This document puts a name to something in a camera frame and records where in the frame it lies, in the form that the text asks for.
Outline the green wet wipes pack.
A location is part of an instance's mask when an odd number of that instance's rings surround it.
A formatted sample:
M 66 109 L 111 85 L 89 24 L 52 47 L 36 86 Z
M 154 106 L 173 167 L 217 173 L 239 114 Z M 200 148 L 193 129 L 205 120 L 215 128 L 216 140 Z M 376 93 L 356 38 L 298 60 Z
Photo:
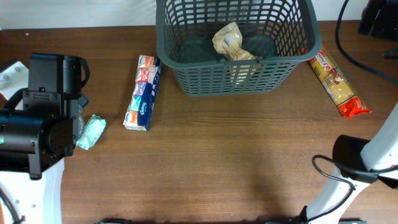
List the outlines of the green wet wipes pack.
M 88 151 L 101 137 L 105 127 L 106 120 L 93 114 L 84 128 L 81 138 L 77 140 L 76 145 Z

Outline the Kleenex tissue multipack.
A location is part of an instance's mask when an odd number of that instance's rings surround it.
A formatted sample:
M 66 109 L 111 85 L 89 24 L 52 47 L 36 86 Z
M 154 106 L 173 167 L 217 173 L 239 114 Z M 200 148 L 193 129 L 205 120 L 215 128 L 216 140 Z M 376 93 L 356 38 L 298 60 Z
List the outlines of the Kleenex tissue multipack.
M 126 129 L 149 130 L 161 69 L 162 62 L 158 57 L 139 56 L 134 91 L 123 120 Z

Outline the beige snack bag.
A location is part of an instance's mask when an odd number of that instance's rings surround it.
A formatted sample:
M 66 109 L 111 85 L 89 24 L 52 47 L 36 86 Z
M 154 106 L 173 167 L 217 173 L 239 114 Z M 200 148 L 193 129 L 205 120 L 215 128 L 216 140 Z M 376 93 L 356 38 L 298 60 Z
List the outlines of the beige snack bag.
M 243 49 L 243 36 L 236 22 L 231 22 L 221 28 L 212 38 L 213 46 L 219 54 L 229 61 L 257 60 L 259 57 Z M 232 66 L 230 82 L 240 86 L 250 73 L 260 69 L 259 65 Z

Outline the spaghetti pasta packet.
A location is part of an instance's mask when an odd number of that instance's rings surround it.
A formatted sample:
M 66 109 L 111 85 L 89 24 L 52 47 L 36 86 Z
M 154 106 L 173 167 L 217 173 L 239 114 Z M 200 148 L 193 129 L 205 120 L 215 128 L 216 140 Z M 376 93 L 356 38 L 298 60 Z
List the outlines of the spaghetti pasta packet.
M 324 46 L 307 62 L 342 117 L 371 112 Z

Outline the green lid spice jar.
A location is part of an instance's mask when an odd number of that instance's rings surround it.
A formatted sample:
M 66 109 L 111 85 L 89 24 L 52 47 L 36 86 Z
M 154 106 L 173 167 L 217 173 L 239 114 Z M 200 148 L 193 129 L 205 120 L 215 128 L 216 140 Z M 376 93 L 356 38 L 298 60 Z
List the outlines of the green lid spice jar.
M 262 74 L 269 79 L 279 79 L 284 73 L 284 68 L 280 62 L 267 62 L 262 69 Z

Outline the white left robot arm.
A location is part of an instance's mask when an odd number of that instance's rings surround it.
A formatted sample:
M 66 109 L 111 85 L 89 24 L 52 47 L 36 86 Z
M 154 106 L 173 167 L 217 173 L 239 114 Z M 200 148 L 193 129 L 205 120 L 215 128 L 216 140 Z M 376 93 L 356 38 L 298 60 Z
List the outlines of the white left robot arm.
M 71 55 L 33 53 L 25 77 L 2 88 L 1 207 L 6 223 L 61 223 L 65 158 L 85 123 L 88 62 Z

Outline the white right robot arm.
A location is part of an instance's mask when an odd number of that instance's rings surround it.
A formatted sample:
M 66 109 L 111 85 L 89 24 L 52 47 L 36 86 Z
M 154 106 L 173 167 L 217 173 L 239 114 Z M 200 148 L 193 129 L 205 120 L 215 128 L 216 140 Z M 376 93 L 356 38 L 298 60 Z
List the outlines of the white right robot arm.
M 318 197 L 304 207 L 302 223 L 338 223 L 353 200 L 380 180 L 397 188 L 397 107 L 371 139 L 342 134 L 331 158 L 312 157 L 314 168 L 328 178 Z

